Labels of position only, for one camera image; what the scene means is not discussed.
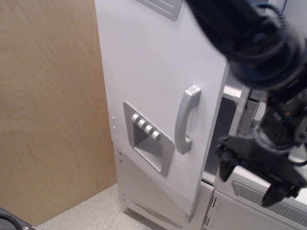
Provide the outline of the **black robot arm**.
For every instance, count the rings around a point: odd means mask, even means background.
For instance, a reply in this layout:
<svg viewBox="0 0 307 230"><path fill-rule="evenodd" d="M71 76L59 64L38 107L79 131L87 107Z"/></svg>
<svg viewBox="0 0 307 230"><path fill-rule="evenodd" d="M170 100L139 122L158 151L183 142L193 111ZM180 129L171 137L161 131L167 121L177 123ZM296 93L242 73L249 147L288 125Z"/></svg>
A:
<svg viewBox="0 0 307 230"><path fill-rule="evenodd" d="M307 143L307 40L269 3L189 0L197 23L244 85L267 93L263 119L251 138L224 136L216 154L220 177L241 166L269 182L262 206L297 197L306 180L288 156Z"/></svg>

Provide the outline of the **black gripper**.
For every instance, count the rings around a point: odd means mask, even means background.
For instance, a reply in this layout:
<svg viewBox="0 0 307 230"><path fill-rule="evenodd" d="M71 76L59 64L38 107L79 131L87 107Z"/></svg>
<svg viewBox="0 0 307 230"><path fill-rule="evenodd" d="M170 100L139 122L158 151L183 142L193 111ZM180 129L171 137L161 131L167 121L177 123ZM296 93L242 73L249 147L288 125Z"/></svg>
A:
<svg viewBox="0 0 307 230"><path fill-rule="evenodd" d="M219 158L220 178L226 182L240 166L271 184L262 198L262 207L271 207L285 198L297 197L307 181L294 169L287 154L266 150L255 138L223 136L215 153Z"/></svg>

